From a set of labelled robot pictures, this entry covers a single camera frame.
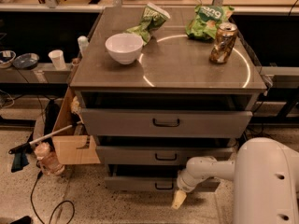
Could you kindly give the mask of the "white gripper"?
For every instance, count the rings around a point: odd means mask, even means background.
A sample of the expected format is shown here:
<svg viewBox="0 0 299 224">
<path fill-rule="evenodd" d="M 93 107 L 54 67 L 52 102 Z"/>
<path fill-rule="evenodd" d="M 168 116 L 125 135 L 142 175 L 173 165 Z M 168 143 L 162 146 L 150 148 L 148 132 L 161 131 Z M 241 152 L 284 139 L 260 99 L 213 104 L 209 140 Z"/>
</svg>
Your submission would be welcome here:
<svg viewBox="0 0 299 224">
<path fill-rule="evenodd" d="M 184 203 L 187 194 L 195 190 L 198 184 L 213 176 L 212 165 L 217 160 L 214 157 L 193 157 L 190 158 L 186 167 L 178 172 L 178 190 L 174 193 L 171 207 L 178 210 Z"/>
</svg>

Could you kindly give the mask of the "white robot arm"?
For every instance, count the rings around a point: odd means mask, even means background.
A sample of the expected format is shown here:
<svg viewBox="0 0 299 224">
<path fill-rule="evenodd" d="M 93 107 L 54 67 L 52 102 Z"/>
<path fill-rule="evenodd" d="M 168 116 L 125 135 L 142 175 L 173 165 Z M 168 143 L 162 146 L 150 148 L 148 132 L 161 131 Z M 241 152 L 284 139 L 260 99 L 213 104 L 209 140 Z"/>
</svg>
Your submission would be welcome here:
<svg viewBox="0 0 299 224">
<path fill-rule="evenodd" d="M 299 224 L 299 152 L 259 137 L 247 141 L 233 161 L 193 157 L 178 172 L 172 207 L 210 177 L 234 182 L 233 224 Z"/>
</svg>

